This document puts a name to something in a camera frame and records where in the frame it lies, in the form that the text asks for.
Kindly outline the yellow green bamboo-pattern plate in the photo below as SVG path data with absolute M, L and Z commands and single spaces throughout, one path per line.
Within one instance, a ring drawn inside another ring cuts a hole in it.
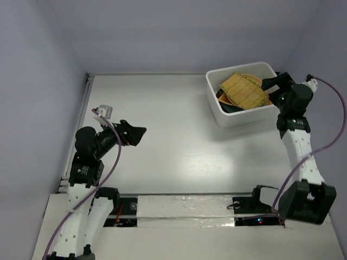
M 261 86 L 246 79 L 240 73 L 233 73 L 225 82 L 220 84 L 230 101 L 243 110 L 259 108 L 271 104 Z

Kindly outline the orange leaf-shaped plate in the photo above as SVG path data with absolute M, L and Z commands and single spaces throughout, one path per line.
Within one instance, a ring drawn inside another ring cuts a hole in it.
M 216 93 L 216 97 L 217 97 L 218 101 L 221 102 L 221 103 L 237 107 L 237 105 L 234 102 L 230 101 L 230 99 L 228 98 L 228 96 L 226 95 L 226 93 L 222 89 L 220 89 Z

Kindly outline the yellow round plate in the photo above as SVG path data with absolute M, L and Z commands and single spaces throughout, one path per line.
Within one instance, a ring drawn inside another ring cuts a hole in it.
M 245 77 L 248 80 L 251 80 L 253 82 L 255 82 L 257 85 L 262 85 L 262 80 L 259 79 L 258 77 L 251 75 L 251 74 L 242 74 L 243 77 Z

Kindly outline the dark blue leaf dish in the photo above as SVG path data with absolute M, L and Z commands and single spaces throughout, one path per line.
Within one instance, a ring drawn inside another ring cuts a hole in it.
M 225 113 L 229 113 L 229 114 L 243 111 L 243 109 L 240 107 L 232 106 L 232 105 L 225 104 L 222 102 L 220 102 L 220 106 Z

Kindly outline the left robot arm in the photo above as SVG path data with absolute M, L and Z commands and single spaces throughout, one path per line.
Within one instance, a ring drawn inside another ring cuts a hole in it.
M 101 132 L 83 127 L 75 134 L 67 213 L 51 236 L 43 259 L 95 259 L 94 244 L 107 217 L 121 208 L 118 189 L 105 187 L 101 179 L 101 159 L 115 145 L 137 146 L 146 128 L 132 126 L 126 120 L 100 124 Z

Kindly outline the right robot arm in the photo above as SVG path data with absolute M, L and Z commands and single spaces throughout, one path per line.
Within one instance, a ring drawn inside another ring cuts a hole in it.
M 312 149 L 311 129 L 305 117 L 318 81 L 308 75 L 305 82 L 296 83 L 289 73 L 262 80 L 262 90 L 279 110 L 277 129 L 291 165 L 291 172 L 262 219 L 274 217 L 280 224 L 290 219 L 320 225 L 336 199 L 335 187 L 326 184 L 314 158 L 330 145 Z

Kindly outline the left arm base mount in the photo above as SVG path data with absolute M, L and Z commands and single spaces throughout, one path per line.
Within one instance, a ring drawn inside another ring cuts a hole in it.
M 133 228 L 137 226 L 137 197 L 121 197 L 118 208 L 114 209 L 105 220 L 104 227 Z

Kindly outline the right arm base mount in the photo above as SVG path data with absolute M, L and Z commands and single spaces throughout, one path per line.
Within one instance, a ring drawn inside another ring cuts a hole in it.
M 262 188 L 277 190 L 275 187 L 257 185 L 251 195 L 232 198 L 227 209 L 233 210 L 236 215 L 235 226 L 284 226 L 283 220 L 272 212 L 271 206 L 261 202 Z

